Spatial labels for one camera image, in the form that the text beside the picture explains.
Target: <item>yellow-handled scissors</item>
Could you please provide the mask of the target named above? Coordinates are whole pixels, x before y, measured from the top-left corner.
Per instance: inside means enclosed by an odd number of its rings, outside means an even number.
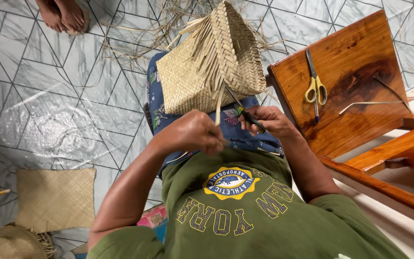
[[[321,83],[319,77],[317,76],[316,70],[314,69],[314,63],[312,62],[311,52],[309,51],[309,49],[306,50],[306,58],[308,59],[309,68],[311,70],[311,81],[309,83],[309,89],[305,93],[305,101],[314,102],[317,99],[317,103],[319,103],[320,105],[324,105],[327,102],[327,89]],[[311,92],[312,98],[309,99],[308,95]]]

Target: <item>wooden chair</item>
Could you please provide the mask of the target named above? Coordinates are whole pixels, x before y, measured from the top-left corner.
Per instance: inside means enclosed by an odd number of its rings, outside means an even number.
[[[310,70],[305,50],[328,91],[315,122],[313,103],[304,101]],[[414,169],[414,114],[408,107],[386,15],[378,11],[268,67],[286,115],[328,168],[414,210],[414,194],[371,175],[385,169]],[[358,102],[402,101],[383,104]],[[333,159],[394,129],[408,133],[347,162]]]

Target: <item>hand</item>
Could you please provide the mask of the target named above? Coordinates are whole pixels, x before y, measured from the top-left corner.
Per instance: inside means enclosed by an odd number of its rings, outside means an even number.
[[[200,150],[215,155],[223,150],[223,133],[205,112],[192,110],[165,127],[153,138],[167,153]]]
[[[255,117],[266,130],[276,138],[293,136],[298,131],[290,120],[276,106],[253,106],[245,109]],[[255,124],[245,123],[244,116],[239,117],[243,130],[248,130],[253,136],[258,134],[258,127]]]

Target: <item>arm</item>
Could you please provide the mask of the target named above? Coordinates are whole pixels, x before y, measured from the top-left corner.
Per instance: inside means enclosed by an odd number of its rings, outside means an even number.
[[[161,130],[109,189],[89,232],[89,250],[110,232],[140,220],[166,156],[176,150],[215,154],[223,150],[223,141],[220,128],[198,110],[188,112]]]
[[[317,159],[303,136],[277,107],[253,106],[246,110],[281,142],[293,179],[307,203],[312,204],[315,199],[326,194],[341,194],[331,173]],[[252,135],[257,134],[256,125],[245,124],[242,116],[239,121],[242,123],[243,130],[248,129]]]

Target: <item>person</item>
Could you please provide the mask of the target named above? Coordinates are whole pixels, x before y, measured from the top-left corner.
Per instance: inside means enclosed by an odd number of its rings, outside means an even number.
[[[88,259],[407,258],[342,195],[277,107],[242,100],[266,128],[260,134],[240,114],[229,123],[234,104],[222,108],[220,126],[198,110],[165,114],[155,67],[164,55],[152,58],[147,73],[155,135],[106,194]],[[157,175],[169,219],[164,243],[136,226]]]
[[[56,32],[81,32],[84,28],[82,9],[74,0],[36,0],[42,20]]]

